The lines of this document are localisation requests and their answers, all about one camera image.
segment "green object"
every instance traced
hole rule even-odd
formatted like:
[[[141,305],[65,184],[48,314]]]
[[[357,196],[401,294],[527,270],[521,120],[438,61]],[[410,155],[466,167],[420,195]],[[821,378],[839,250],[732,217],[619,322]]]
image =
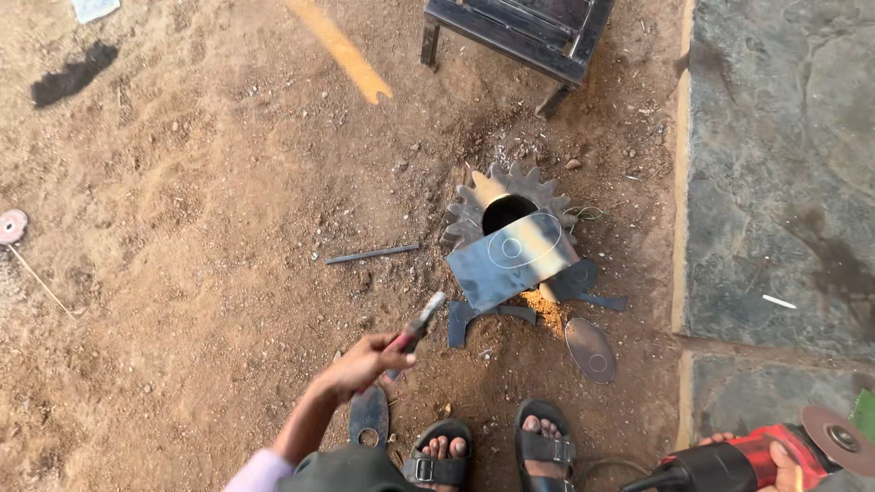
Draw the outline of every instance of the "green object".
[[[860,392],[850,421],[868,440],[875,442],[875,393],[869,390]]]

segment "black sandal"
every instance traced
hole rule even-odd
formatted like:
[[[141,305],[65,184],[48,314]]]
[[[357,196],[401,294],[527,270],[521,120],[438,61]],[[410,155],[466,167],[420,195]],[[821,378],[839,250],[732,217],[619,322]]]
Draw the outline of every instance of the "black sandal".
[[[449,446],[449,443],[452,443],[453,439],[464,439],[465,450],[467,451],[465,457],[448,457],[439,460],[420,451],[428,446],[429,441],[437,439],[439,436],[446,436],[448,439],[447,446]],[[404,478],[414,485],[419,483],[436,483],[459,487],[461,490],[468,475],[472,442],[471,431],[461,420],[448,418],[447,420],[437,422],[428,429],[425,429],[425,432],[416,440],[413,449],[410,450],[410,456],[404,462],[404,468],[401,470]]]
[[[538,419],[546,418],[562,434],[560,439],[547,438],[540,433],[522,430],[522,423],[529,415]],[[568,421],[553,404],[540,398],[529,398],[520,404],[514,421],[514,449],[516,451],[516,466],[520,472],[520,487],[522,492],[574,492],[571,475],[574,473],[571,463],[577,455],[574,444],[569,441],[571,430]],[[565,478],[548,476],[532,476],[523,466],[525,460],[551,461],[568,466]]]

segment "foot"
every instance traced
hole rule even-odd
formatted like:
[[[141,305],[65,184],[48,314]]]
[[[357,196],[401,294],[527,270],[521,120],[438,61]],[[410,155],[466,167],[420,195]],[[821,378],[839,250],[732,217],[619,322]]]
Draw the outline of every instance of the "foot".
[[[437,439],[429,441],[428,446],[424,447],[422,452],[436,460],[464,458],[465,455],[468,454],[468,446],[462,438],[456,438],[450,441],[446,436],[439,436]],[[418,487],[433,488],[438,492],[459,492],[459,487],[453,487],[452,485],[422,482],[416,482],[416,484]]]
[[[546,418],[538,419],[534,415],[526,417],[522,422],[522,430],[541,434],[546,438],[562,438],[562,434],[557,429],[556,424],[553,424]],[[568,476],[567,465],[561,465],[552,461],[525,460],[522,465],[526,468],[528,474],[532,476],[548,476],[551,478],[565,478]]]

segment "red angle grinder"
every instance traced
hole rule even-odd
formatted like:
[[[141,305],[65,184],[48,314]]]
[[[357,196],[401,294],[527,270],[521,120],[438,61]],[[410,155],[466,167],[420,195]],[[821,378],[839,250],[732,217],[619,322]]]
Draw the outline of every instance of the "red angle grinder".
[[[647,478],[620,492],[756,492],[774,485],[778,468],[769,455],[779,441],[801,468],[802,489],[841,469],[875,477],[875,444],[837,413],[818,406],[801,411],[801,425],[761,427],[751,435],[678,451]]]

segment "concrete edge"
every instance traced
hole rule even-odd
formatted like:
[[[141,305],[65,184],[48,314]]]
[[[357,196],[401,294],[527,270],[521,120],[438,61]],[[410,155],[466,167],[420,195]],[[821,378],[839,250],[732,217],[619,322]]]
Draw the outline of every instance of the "concrete edge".
[[[693,435],[693,353],[684,350],[677,362],[677,439],[675,449],[690,447]]]
[[[690,160],[690,40],[696,0],[686,0],[681,17],[681,58],[687,68],[677,82],[677,130],[675,141],[675,247],[672,251],[671,331],[683,333],[687,298],[687,178]]]

